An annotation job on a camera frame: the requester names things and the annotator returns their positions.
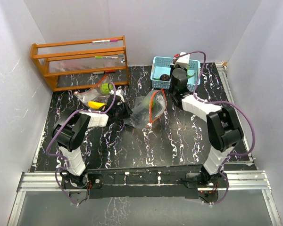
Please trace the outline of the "zip bag red seal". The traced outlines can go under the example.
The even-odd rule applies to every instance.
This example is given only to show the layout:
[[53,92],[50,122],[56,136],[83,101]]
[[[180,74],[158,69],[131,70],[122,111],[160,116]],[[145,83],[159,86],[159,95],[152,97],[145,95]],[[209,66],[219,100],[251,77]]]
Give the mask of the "zip bag red seal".
[[[151,100],[155,103],[155,106],[150,108],[145,108],[142,106],[142,101],[145,97],[151,97]],[[134,107],[132,108],[132,114],[137,113],[148,113],[149,114],[149,123],[147,126],[152,124],[155,120],[157,120],[166,110],[167,107],[167,99],[163,89],[160,90],[152,90],[146,96],[137,97],[134,101]]]

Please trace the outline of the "zip bag with grapes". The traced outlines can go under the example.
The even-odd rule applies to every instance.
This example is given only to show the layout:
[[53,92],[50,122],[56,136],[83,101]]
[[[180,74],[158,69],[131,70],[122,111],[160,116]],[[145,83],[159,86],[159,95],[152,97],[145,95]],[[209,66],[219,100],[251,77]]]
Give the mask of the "zip bag with grapes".
[[90,88],[85,92],[75,91],[74,95],[86,106],[88,106],[89,101],[95,101],[95,102],[101,102],[107,104],[109,96],[114,95],[114,90],[110,91],[110,94],[107,96],[102,95],[100,92],[100,85],[105,82],[112,83],[112,81],[107,75],[105,75],[93,88]]

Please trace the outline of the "green fake chili pepper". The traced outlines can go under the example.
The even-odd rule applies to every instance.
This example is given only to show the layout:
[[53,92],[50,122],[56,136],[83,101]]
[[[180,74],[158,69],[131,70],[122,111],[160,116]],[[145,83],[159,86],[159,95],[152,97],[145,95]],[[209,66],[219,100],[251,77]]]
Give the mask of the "green fake chili pepper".
[[192,74],[192,75],[187,75],[187,78],[189,79],[189,78],[195,76],[195,74],[196,74],[196,73],[194,73],[194,74]]

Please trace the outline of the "dark red fake fruit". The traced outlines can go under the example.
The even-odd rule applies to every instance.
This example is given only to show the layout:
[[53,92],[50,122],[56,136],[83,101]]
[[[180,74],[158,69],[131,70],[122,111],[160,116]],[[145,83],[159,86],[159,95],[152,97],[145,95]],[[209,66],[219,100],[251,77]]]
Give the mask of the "dark red fake fruit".
[[160,81],[170,81],[170,76],[168,74],[163,74],[159,78]]

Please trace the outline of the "light blue plastic basket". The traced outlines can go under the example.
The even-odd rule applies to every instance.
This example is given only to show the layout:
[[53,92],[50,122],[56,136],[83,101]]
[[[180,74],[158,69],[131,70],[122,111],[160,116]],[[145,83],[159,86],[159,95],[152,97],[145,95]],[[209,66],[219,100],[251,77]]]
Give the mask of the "light blue plastic basket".
[[[170,75],[170,64],[173,62],[172,58],[156,56],[153,59],[150,80],[152,87],[155,89],[170,89],[170,81],[155,81],[153,78],[159,78],[163,74]],[[200,73],[200,62],[197,60],[190,60],[188,65],[187,74],[195,76],[188,79],[187,88],[189,91],[194,91],[198,75]]]

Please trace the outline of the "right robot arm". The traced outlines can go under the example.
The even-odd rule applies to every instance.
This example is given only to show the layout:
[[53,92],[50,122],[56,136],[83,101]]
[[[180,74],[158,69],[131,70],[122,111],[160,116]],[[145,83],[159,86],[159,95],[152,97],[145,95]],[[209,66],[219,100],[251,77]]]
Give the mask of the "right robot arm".
[[192,94],[187,88],[185,69],[172,69],[170,81],[173,103],[207,123],[211,147],[208,158],[201,167],[200,179],[203,185],[211,187],[217,182],[225,159],[244,137],[238,116],[230,105],[209,104]]

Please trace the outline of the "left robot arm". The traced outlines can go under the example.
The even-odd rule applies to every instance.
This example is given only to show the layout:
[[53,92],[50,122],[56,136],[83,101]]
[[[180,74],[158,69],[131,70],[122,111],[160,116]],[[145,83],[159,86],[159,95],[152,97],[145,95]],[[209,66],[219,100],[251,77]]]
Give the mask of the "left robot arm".
[[107,103],[95,112],[76,113],[73,109],[66,109],[52,131],[52,137],[67,161],[66,169],[60,172],[61,177],[78,188],[86,186],[88,176],[80,146],[87,129],[109,126],[129,118],[131,114],[123,95],[119,93],[110,95]]

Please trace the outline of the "green bumpy fruit left bag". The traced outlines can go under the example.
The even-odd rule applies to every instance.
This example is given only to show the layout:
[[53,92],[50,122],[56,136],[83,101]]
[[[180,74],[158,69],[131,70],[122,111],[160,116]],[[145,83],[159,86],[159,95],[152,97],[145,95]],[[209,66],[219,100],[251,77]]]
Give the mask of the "green bumpy fruit left bag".
[[111,82],[105,82],[100,85],[100,92],[104,96],[109,95],[110,91],[112,91],[113,89],[113,84]]

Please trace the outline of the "red black item on shelf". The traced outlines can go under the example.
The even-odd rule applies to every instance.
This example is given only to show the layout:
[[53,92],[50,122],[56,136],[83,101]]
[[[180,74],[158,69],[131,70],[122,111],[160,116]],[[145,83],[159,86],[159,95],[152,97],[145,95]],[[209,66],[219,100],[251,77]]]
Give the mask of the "red black item on shelf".
[[115,73],[116,70],[105,70],[105,71],[98,71],[98,72],[93,72],[93,74],[104,74],[104,73]]

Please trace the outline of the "green white marker pen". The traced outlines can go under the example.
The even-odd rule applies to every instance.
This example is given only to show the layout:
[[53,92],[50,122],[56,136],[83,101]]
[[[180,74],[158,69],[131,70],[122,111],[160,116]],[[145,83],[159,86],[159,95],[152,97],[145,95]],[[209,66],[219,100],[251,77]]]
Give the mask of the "green white marker pen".
[[117,56],[95,56],[94,58],[97,58],[97,59],[118,59],[119,57],[117,57]]

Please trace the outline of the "wooden shelf rack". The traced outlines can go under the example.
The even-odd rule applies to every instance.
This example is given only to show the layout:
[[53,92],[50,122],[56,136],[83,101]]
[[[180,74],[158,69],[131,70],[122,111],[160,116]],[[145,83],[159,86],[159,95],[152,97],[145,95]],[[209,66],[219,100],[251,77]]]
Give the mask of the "wooden shelf rack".
[[[118,39],[117,42],[91,43],[94,40]],[[113,56],[118,59],[97,59],[95,56]],[[32,44],[30,59],[52,91],[92,88],[92,84],[60,87],[61,76],[93,74],[93,72],[116,70],[126,72],[126,80],[116,81],[117,86],[129,85],[125,36],[77,40],[47,44]]]

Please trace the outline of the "pink white marker pen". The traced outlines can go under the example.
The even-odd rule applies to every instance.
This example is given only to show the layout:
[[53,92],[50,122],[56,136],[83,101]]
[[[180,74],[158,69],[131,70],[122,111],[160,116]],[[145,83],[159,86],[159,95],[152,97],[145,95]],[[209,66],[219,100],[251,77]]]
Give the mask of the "pink white marker pen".
[[94,40],[91,43],[117,42],[118,39]]

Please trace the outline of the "black base crossbar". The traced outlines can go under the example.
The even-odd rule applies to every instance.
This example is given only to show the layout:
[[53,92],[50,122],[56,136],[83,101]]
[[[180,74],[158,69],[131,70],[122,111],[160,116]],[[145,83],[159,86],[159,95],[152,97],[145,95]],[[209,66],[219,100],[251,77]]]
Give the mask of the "black base crossbar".
[[209,183],[201,180],[202,165],[86,169],[87,183],[75,186],[62,178],[62,187],[74,193],[82,190],[88,199],[111,197],[185,197],[197,199],[199,192],[228,188],[226,173]]

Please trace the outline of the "aluminium frame rail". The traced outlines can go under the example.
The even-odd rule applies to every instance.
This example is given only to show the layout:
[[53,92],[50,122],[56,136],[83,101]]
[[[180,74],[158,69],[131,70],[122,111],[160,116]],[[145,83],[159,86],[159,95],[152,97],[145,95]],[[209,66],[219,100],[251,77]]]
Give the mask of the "aluminium frame rail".
[[16,225],[27,192],[86,193],[87,198],[109,197],[174,197],[184,195],[191,199],[194,192],[260,190],[272,225],[280,226],[271,186],[263,170],[226,170],[218,175],[217,188],[196,182],[200,174],[175,168],[155,169],[103,169],[91,170],[88,181],[91,188],[76,188],[55,172],[24,172],[17,188],[16,198],[9,217],[9,225]]

